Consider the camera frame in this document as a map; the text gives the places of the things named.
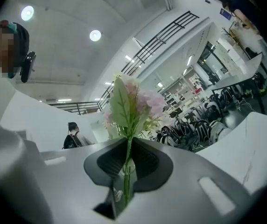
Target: flower stem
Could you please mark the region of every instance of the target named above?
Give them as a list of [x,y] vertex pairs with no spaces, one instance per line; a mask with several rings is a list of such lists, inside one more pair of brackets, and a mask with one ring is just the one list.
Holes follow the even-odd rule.
[[128,162],[131,158],[131,144],[132,138],[128,139],[127,143],[127,153],[126,153],[126,161],[123,167],[124,171],[124,206],[126,207],[129,203],[130,196],[130,167],[128,167]]

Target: pink flower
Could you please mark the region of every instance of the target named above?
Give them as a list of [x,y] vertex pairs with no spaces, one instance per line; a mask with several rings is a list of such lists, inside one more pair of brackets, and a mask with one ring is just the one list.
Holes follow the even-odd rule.
[[166,106],[163,96],[155,91],[139,91],[138,93],[138,112],[141,113],[146,106],[151,108],[150,115],[153,118],[162,115],[163,108]]
[[127,89],[128,94],[136,95],[138,88],[133,84],[131,80],[125,82],[125,87]]
[[108,123],[108,124],[112,124],[112,111],[111,111],[111,108],[107,109],[105,114],[104,114],[104,119],[105,119],[105,122]]

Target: staircase railing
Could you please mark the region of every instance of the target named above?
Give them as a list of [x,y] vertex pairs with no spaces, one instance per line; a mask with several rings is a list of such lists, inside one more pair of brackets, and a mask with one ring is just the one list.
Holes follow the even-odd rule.
[[77,113],[79,115],[102,111],[99,102],[77,102],[77,103],[50,104],[50,105],[68,111],[70,113]]
[[[167,41],[173,37],[176,33],[185,29],[185,26],[190,24],[195,19],[199,18],[190,11],[184,13],[180,17],[176,18],[164,29],[162,29],[158,34],[156,34],[150,41],[146,43],[129,61],[125,67],[121,70],[122,73],[132,76],[138,71],[142,64],[145,64],[145,61],[152,57],[155,52],[167,43]],[[108,99],[113,90],[113,85],[110,85],[104,94],[101,96],[100,106],[104,106],[108,103]]]

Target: glass wall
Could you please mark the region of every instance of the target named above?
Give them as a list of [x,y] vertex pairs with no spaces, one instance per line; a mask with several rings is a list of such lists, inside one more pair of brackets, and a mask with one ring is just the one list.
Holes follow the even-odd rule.
[[214,49],[215,47],[210,42],[207,42],[206,47],[197,63],[208,74],[210,80],[216,82],[220,80],[224,74],[228,72],[228,70],[220,59],[213,53]]

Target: table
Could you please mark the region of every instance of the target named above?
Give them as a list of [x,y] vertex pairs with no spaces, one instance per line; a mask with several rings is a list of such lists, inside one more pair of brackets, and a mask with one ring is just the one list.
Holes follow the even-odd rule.
[[267,186],[267,115],[252,112],[215,144],[197,152],[254,193]]
[[245,65],[242,67],[242,70],[239,74],[232,76],[232,77],[227,77],[225,79],[220,80],[217,82],[214,86],[210,87],[211,91],[213,94],[215,94],[214,91],[220,90],[226,87],[231,87],[240,83],[245,82],[246,80],[251,80],[252,81],[252,88],[254,92],[254,96],[259,102],[259,106],[261,108],[261,112],[264,114],[264,105],[262,103],[261,96],[259,94],[257,85],[254,80],[252,80],[253,76],[257,72],[258,68],[260,65],[262,66],[263,70],[267,74],[267,70],[265,69],[265,66],[261,63],[262,60],[262,53],[258,54],[255,56],[253,59],[245,62]]

